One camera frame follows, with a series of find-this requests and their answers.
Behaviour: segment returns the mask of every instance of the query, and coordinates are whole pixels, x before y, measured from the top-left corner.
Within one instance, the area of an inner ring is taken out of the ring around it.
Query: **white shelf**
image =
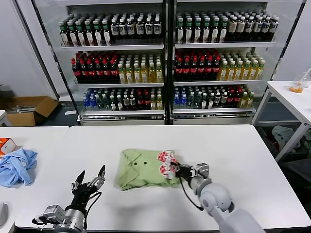
[[[238,81],[202,81],[202,82],[174,82],[174,86],[203,86],[203,85],[236,85],[236,84],[254,84],[262,80],[238,80]]]
[[[189,44],[175,44],[176,49],[201,49],[201,48],[252,48],[262,47],[269,48],[284,46],[285,43],[276,42],[236,42],[236,43],[189,43]]]
[[[163,0],[47,0],[49,5],[76,6],[99,4],[162,3]]]
[[[62,47],[65,51],[162,50],[164,45],[111,45]]]
[[[204,109],[173,109],[173,114],[226,114],[226,113],[252,113],[253,108],[204,108]]]
[[[112,88],[112,87],[161,87],[164,83],[105,83],[105,84],[75,84],[85,88]]]

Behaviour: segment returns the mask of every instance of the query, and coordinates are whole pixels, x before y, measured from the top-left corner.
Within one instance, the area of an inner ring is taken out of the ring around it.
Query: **white wall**
[[[31,47],[10,0],[0,7],[1,95],[50,96],[56,98]]]

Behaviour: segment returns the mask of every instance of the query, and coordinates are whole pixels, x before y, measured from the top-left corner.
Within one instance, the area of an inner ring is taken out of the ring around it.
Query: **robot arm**
[[[188,182],[198,196],[202,207],[219,225],[221,233],[264,233],[256,220],[245,210],[234,210],[229,191],[222,185],[213,183],[208,177],[209,167],[197,164],[196,169],[189,165],[175,164],[176,177]]]

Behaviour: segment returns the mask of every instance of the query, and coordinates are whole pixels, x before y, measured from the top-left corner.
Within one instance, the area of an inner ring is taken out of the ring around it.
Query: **white tabletop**
[[[34,170],[30,170],[30,175],[36,182],[43,173],[42,168],[53,158],[51,151],[62,141],[68,129],[69,127],[0,127],[0,137],[10,137],[17,146],[38,152],[37,166]],[[9,218],[0,227],[0,233],[8,233],[13,229],[19,211],[33,199],[27,195],[32,189],[32,185],[22,184],[15,188],[0,186],[0,202],[6,203],[9,207]]]
[[[92,207],[88,230],[217,230],[181,188],[147,187],[120,191],[116,173],[127,148],[175,150],[184,163],[210,166],[210,177],[231,192],[237,207],[249,211],[263,228],[309,226],[310,219],[264,142],[251,125],[73,126],[59,153],[34,183],[36,193],[19,214],[18,227],[36,228],[32,219],[49,205],[72,201],[70,184],[86,170],[85,182],[106,164],[103,195]],[[190,197],[197,197],[187,187]]]
[[[302,93],[290,91],[293,82],[269,81],[268,86],[277,99],[288,108],[300,121],[311,125],[311,88],[305,88]]]

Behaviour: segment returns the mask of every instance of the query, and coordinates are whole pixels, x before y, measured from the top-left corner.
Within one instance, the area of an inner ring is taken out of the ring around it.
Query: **cable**
[[[181,180],[181,178],[179,177],[179,180],[180,180],[180,183],[181,183],[181,186],[182,186],[182,188],[183,188],[183,190],[184,190],[184,193],[186,194],[186,196],[187,196],[187,198],[188,198],[188,200],[196,207],[196,208],[198,208],[200,211],[203,211],[204,210],[204,208],[202,207],[202,206],[198,206],[198,205],[196,205],[191,199],[190,199],[190,197],[188,196],[188,194],[186,193],[186,191],[185,191],[185,188],[184,188],[184,185],[183,185],[183,182],[182,182],[182,180]]]
[[[87,212],[86,212],[86,217],[85,217],[85,219],[84,219],[84,224],[83,224],[83,228],[84,228],[85,232],[86,232],[86,229],[87,229],[87,219],[86,219],[86,218],[87,218],[87,215],[88,215],[90,209],[92,208],[92,206],[95,204],[95,202],[101,197],[101,195],[102,195],[102,192],[98,192],[98,193],[94,194],[92,197],[90,197],[90,198],[88,199],[88,200],[91,200],[92,198],[98,196],[98,197],[93,201],[93,203],[89,206],[89,208],[88,208],[88,210],[87,210]]]

